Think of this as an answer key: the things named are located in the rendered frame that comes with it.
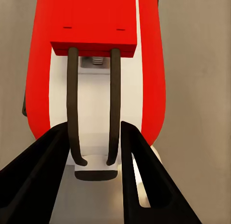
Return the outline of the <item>radio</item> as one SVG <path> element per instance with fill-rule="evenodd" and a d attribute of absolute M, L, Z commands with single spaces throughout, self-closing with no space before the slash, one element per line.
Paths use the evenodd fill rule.
<path fill-rule="evenodd" d="M 118 175 L 121 121 L 147 141 L 164 123 L 159 0 L 37 0 L 22 114 L 39 139 L 67 122 L 82 181 Z"/>

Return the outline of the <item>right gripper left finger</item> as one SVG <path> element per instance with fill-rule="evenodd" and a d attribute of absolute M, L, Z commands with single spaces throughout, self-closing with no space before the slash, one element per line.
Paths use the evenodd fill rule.
<path fill-rule="evenodd" d="M 49 224 L 69 151 L 63 122 L 0 171 L 0 224 Z"/>

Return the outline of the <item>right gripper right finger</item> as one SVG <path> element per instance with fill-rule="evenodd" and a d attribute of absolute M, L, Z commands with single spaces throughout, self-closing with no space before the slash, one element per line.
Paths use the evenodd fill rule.
<path fill-rule="evenodd" d="M 124 224 L 202 224 L 140 130 L 121 121 L 120 137 Z M 139 203 L 133 158 L 150 208 Z"/>

